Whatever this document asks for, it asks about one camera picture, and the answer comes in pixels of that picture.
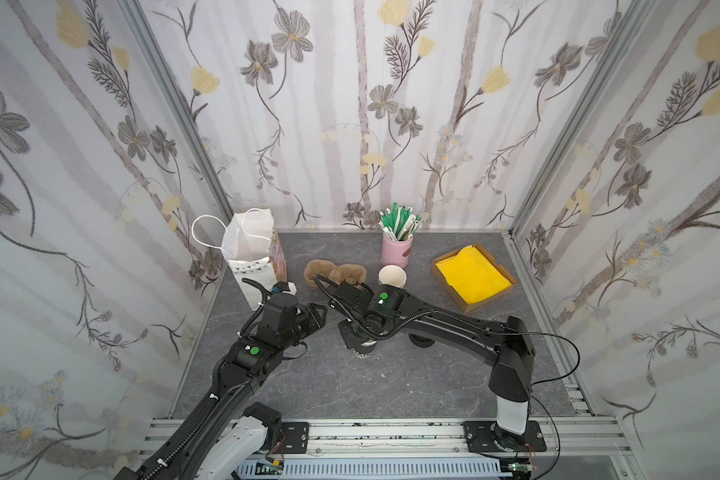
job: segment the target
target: gray marble tabletop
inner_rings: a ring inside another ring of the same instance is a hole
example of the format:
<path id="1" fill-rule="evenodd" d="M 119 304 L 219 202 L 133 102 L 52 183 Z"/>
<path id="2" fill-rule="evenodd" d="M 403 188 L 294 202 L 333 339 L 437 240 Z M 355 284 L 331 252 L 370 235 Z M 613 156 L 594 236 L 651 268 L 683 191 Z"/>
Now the gray marble tabletop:
<path id="1" fill-rule="evenodd" d="M 360 264 L 368 270 L 368 283 L 378 285 L 382 237 L 378 232 L 340 234 L 288 233 L 280 240 L 288 263 L 288 279 L 296 283 L 300 302 L 320 302 L 326 298 L 303 279 L 306 264 L 315 258 L 336 265 Z M 426 302 L 447 310 L 458 310 L 456 303 L 438 284 L 430 266 L 432 259 L 462 246 L 480 243 L 517 278 L 500 234 L 416 234 L 410 263 L 405 268 L 405 289 Z M 174 418 L 185 418 L 210 387 L 213 365 L 230 348 L 240 326 L 251 311 L 234 277 L 224 276 L 210 319 L 188 369 Z M 521 318 L 528 331 L 538 331 L 538 322 L 521 284 L 470 315 L 503 320 L 508 315 Z M 488 389 L 490 368 L 479 359 L 435 343 L 423 349 L 401 334 L 380 342 L 373 354 L 357 358 L 347 350 L 338 328 L 342 318 L 328 313 L 326 327 L 310 336 L 304 357 L 284 362 L 250 402 L 262 402 L 279 410 L 284 418 L 390 418 L 390 417 L 471 417 L 495 416 L 496 397 Z M 543 337 L 533 338 L 536 347 L 534 380 L 559 373 Z M 303 347 L 290 350 L 297 355 Z M 571 416 L 573 406 L 561 381 L 534 388 L 535 395 L 554 416 Z M 535 415 L 544 412 L 531 402 Z"/>

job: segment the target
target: open cardboard box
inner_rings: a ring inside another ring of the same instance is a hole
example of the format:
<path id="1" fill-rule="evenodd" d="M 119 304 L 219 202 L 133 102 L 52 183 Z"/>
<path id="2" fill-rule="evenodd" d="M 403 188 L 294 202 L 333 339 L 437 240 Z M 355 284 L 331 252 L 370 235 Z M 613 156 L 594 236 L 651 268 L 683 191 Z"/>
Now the open cardboard box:
<path id="1" fill-rule="evenodd" d="M 517 281 L 514 279 L 514 277 L 512 277 L 512 275 L 507 271 L 506 268 L 504 268 L 503 265 L 496 263 L 496 259 L 494 258 L 494 256 L 491 255 L 488 252 L 488 250 L 485 249 L 485 247 L 483 247 L 480 244 L 472 244 L 472 246 L 475 247 L 476 249 L 478 249 L 478 251 L 485 258 L 488 259 L 490 264 L 495 266 L 496 270 L 498 270 L 500 274 L 504 275 L 504 278 L 506 278 L 509 281 L 509 283 L 511 283 L 511 285 L 509 285 L 506 289 L 502 290 L 501 292 L 496 293 L 495 295 L 492 295 L 485 300 L 482 300 L 477 303 L 467 303 L 463 298 L 461 298 L 461 295 L 458 294 L 456 289 L 453 288 L 452 286 L 450 286 L 447 281 L 445 281 L 445 277 L 443 276 L 442 272 L 436 265 L 437 262 L 439 262 L 441 260 L 445 260 L 446 258 L 451 258 L 452 256 L 458 254 L 461 251 L 461 248 L 458 250 L 454 250 L 448 254 L 439 256 L 438 258 L 432 260 L 432 274 L 434 275 L 435 278 L 438 279 L 438 282 L 440 282 L 440 284 L 443 286 L 443 288 L 445 288 L 445 290 L 448 292 L 448 294 L 451 296 L 451 298 L 454 299 L 454 302 L 456 302 L 459 309 L 464 313 L 471 312 L 472 310 L 480 308 L 481 306 L 485 305 L 486 303 L 488 303 L 492 300 L 496 300 L 497 298 L 499 298 L 502 295 L 506 295 L 507 293 L 512 291 L 512 287 L 514 287 L 515 284 L 517 283 Z"/>

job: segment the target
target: white paper bag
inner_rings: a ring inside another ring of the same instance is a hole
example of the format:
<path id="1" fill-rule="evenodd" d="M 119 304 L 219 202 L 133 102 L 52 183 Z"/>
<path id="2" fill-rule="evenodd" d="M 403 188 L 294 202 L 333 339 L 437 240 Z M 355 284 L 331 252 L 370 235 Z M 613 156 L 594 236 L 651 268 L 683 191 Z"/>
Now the white paper bag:
<path id="1" fill-rule="evenodd" d="M 192 222 L 192 238 L 201 245 L 221 250 L 251 310 L 256 310 L 262 294 L 257 288 L 243 283 L 243 278 L 255 280 L 268 290 L 275 283 L 287 281 L 286 257 L 275 230 L 272 212 L 268 208 L 251 208 L 244 214 L 233 216 L 232 222 L 224 226 L 221 246 L 204 244 L 195 236 L 195 223 L 204 216 L 216 219 L 224 225 L 215 216 L 198 216 Z"/>

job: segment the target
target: yellow napkin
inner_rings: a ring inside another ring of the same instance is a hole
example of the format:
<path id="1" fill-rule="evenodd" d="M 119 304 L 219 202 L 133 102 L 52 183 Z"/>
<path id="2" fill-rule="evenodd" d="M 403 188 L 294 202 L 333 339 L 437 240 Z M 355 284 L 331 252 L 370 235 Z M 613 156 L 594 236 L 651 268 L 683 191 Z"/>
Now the yellow napkin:
<path id="1" fill-rule="evenodd" d="M 445 281 L 470 304 L 481 302 L 512 285 L 480 250 L 472 245 L 462 248 L 458 254 L 440 260 L 435 265 L 442 272 Z"/>

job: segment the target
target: floral wallpaper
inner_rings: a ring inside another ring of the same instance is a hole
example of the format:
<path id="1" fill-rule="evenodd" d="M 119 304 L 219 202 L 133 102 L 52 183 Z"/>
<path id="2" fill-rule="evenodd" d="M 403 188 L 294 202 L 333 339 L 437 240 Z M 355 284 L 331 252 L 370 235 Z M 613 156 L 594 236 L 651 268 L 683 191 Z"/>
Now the floral wallpaper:
<path id="1" fill-rule="evenodd" d="M 508 228 L 624 0 L 141 0 L 234 209 Z"/>
<path id="2" fill-rule="evenodd" d="M 720 477 L 720 2 L 654 7 L 516 234 L 645 474 Z"/>
<path id="3" fill-rule="evenodd" d="M 0 2 L 0 478 L 111 478 L 170 408 L 222 268 L 179 132 L 116 4 Z"/>

